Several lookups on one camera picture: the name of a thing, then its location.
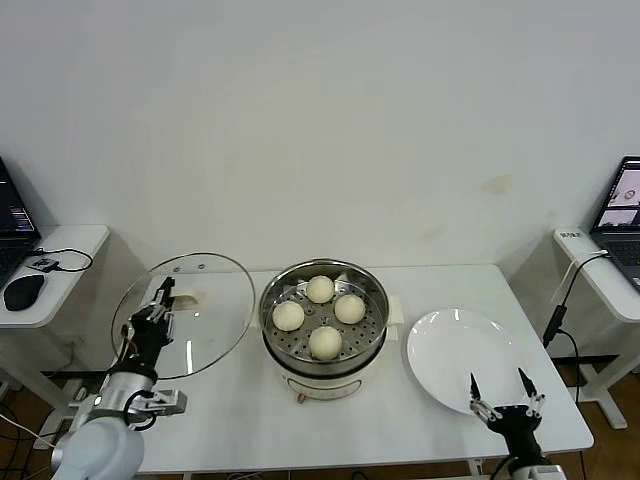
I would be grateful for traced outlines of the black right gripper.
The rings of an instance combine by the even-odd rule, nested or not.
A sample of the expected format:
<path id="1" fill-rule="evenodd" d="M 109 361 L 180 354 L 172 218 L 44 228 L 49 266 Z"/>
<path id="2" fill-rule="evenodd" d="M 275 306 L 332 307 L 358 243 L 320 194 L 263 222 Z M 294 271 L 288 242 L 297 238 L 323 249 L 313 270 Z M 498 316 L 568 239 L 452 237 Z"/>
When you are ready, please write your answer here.
<path id="1" fill-rule="evenodd" d="M 508 455 L 515 463 L 514 468 L 543 465 L 544 457 L 535 431 L 541 424 L 546 396 L 538 392 L 522 368 L 518 369 L 518 374 L 528 398 L 526 405 L 490 406 L 481 398 L 475 376 L 471 373 L 469 408 L 481 421 L 485 421 L 492 432 L 503 437 Z"/>

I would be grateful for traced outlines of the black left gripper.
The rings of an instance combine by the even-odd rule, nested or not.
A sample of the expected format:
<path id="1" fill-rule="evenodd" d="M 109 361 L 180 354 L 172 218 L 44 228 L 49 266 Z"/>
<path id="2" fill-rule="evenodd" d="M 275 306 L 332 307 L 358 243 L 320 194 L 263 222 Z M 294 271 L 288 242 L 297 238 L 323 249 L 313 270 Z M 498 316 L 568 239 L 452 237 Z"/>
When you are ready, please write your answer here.
<path id="1" fill-rule="evenodd" d="M 172 289 L 175 279 L 167 276 L 148 305 L 130 317 L 134 333 L 132 353 L 126 353 L 122 367 L 127 372 L 155 374 L 161 350 L 172 342 Z"/>

